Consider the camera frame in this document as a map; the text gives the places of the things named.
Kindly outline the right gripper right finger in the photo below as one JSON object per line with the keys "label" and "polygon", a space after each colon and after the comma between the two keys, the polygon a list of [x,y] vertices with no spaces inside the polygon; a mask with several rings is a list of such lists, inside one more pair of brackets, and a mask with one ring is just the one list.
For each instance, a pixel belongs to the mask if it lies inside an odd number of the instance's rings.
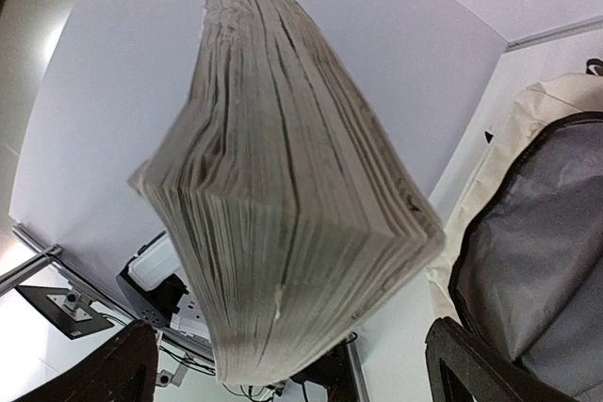
{"label": "right gripper right finger", "polygon": [[434,401],[572,401],[495,352],[451,317],[432,323],[425,357]]}

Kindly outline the cream canvas backpack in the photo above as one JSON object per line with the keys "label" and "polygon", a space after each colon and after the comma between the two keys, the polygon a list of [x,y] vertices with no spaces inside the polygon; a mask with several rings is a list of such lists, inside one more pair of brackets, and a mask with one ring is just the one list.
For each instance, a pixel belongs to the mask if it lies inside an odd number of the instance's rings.
{"label": "cream canvas backpack", "polygon": [[578,401],[602,397],[602,68],[521,91],[427,267],[436,316]]}

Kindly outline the orange cover paperback book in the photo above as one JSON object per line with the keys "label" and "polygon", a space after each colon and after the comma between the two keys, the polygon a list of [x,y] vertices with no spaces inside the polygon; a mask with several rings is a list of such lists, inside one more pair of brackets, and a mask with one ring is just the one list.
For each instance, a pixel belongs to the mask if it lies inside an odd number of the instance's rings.
{"label": "orange cover paperback book", "polygon": [[205,0],[187,101],[130,184],[163,223],[219,381],[290,378],[443,248],[438,215],[296,0]]}

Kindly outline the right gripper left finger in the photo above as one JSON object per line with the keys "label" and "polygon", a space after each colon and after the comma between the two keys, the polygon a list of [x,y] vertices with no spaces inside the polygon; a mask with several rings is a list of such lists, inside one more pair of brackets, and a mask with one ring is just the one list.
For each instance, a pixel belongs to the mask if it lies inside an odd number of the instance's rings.
{"label": "right gripper left finger", "polygon": [[158,349],[155,331],[134,321],[78,365],[41,389],[41,401],[152,401]]}

